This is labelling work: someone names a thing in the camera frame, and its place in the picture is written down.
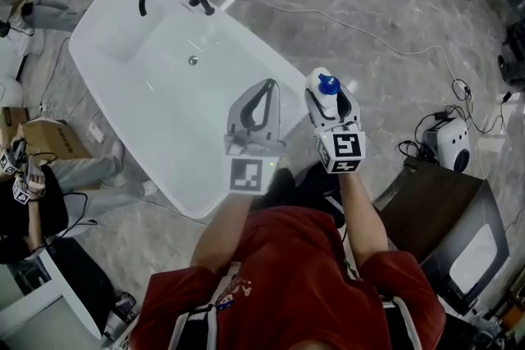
blue bottle cap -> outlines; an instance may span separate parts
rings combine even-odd
[[[325,95],[337,95],[341,90],[341,84],[334,76],[319,75],[319,91]]]

white projector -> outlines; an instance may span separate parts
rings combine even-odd
[[[461,118],[445,118],[423,133],[423,142],[434,152],[440,166],[463,172],[470,160],[467,124]]]

white bottle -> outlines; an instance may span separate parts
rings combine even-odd
[[[307,88],[312,91],[327,117],[338,117],[337,94],[340,91],[339,80],[324,67],[318,67],[306,80]]]

red shirt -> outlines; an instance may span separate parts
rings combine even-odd
[[[436,347],[445,325],[445,311],[406,252],[370,257],[359,272],[364,281],[351,280],[340,235],[321,211],[251,214],[233,260],[241,267],[223,299],[229,304],[217,308],[218,349],[288,350],[310,340],[390,349],[379,293],[404,300],[425,350]],[[202,267],[153,275],[131,348],[167,349],[177,317],[207,304],[219,280]]]

marble floor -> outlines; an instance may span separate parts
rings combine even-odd
[[[72,0],[83,10],[93,0]],[[220,5],[223,0],[211,0]],[[336,19],[373,32],[402,52],[439,45],[448,55],[456,78],[474,93],[473,115],[478,125],[491,125],[495,109],[507,91],[496,64],[504,40],[505,22],[486,0],[261,0],[288,9],[317,9]],[[317,13],[287,13],[260,2],[237,0],[227,13],[277,50],[301,73],[324,66],[349,86],[362,109],[367,133],[367,159],[360,170],[372,198],[377,198],[399,174],[404,157],[397,143],[411,139],[419,120],[445,105],[459,103],[451,89],[452,76],[443,53],[432,48],[417,55],[399,55],[376,39],[344,27]],[[48,32],[42,56],[30,57],[22,84],[25,104],[40,114],[67,120],[95,155],[107,153],[116,135],[104,119],[75,68],[66,46],[52,77],[54,62],[67,34]],[[47,92],[45,86],[52,77]],[[523,100],[520,94],[504,105],[505,130],[479,138],[467,173],[485,176],[498,202],[511,249],[511,258],[486,289],[480,305],[490,307],[506,282],[525,262],[523,180]],[[94,121],[107,134],[102,144],[88,134]],[[472,150],[476,136],[471,131]],[[295,174],[317,160],[312,127],[304,119],[287,139],[286,155]],[[129,153],[124,173],[116,180],[145,180],[147,176]],[[172,205],[158,193],[158,204]],[[137,203],[116,209],[100,226],[79,241],[107,272],[114,285],[144,296],[152,273],[188,264],[204,225],[161,207]]]

